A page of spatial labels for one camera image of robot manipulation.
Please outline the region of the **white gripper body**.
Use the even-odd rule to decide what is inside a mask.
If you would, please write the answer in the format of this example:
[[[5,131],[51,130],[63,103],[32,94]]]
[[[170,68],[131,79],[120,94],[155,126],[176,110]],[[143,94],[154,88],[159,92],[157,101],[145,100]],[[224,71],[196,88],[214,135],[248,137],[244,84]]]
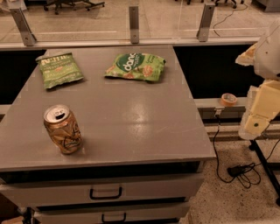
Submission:
[[[256,44],[255,73],[264,79],[280,80],[280,19],[275,20]]]

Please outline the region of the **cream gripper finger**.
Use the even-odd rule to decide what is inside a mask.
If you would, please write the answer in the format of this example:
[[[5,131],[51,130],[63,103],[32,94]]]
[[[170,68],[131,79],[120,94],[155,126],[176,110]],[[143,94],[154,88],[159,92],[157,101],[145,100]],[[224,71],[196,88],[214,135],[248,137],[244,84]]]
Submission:
[[[243,52],[236,58],[235,63],[245,67],[253,66],[255,50],[256,44],[253,44],[250,48],[248,48],[245,52]]]
[[[239,136],[245,140],[259,137],[280,113],[280,82],[265,80],[259,87],[251,86],[247,94]]]

